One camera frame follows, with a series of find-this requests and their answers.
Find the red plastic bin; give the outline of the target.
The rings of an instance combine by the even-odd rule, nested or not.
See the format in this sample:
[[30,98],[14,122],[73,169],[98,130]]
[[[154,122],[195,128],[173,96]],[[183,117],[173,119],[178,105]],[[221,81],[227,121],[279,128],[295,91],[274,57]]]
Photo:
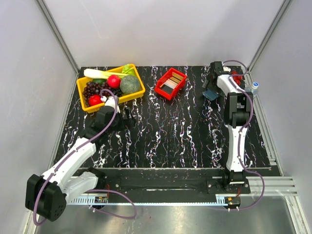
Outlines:
[[172,100],[184,88],[187,75],[170,68],[156,83],[154,91],[167,100]]

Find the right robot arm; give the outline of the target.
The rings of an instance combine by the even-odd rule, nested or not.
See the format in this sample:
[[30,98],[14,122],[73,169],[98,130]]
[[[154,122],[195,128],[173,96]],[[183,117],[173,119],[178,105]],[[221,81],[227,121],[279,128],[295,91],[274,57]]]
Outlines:
[[245,137],[253,117],[253,94],[235,81],[235,77],[242,76],[226,71],[221,61],[214,61],[210,63],[207,78],[202,85],[203,96],[210,101],[220,96],[226,98],[223,119],[229,131],[228,159],[222,180],[216,187],[228,193],[233,193],[247,183],[243,160]]

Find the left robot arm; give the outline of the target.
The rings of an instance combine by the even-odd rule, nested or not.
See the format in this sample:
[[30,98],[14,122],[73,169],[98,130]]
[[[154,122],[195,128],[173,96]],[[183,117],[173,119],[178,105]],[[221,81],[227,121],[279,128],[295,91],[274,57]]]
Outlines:
[[42,175],[31,175],[26,183],[25,207],[51,222],[56,221],[66,206],[80,195],[104,193],[105,172],[90,167],[72,178],[78,168],[107,141],[108,135],[131,129],[136,120],[130,110],[101,107],[91,118],[73,147]]

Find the yellow plastic tray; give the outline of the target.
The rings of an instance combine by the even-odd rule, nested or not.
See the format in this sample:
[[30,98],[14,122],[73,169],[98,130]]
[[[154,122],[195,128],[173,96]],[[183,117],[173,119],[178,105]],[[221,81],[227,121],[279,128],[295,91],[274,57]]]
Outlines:
[[111,70],[84,69],[83,77],[77,80],[78,93],[83,111],[96,112],[102,107],[110,94],[108,89],[124,103],[143,97],[145,87],[134,64],[126,64]]

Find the blue card holder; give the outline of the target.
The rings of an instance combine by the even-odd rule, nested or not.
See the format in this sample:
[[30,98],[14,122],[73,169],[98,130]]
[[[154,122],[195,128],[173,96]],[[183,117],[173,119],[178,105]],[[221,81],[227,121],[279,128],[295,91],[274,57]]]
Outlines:
[[210,89],[206,89],[204,92],[202,92],[202,94],[206,99],[208,99],[210,101],[213,101],[219,97],[218,93],[216,93]]

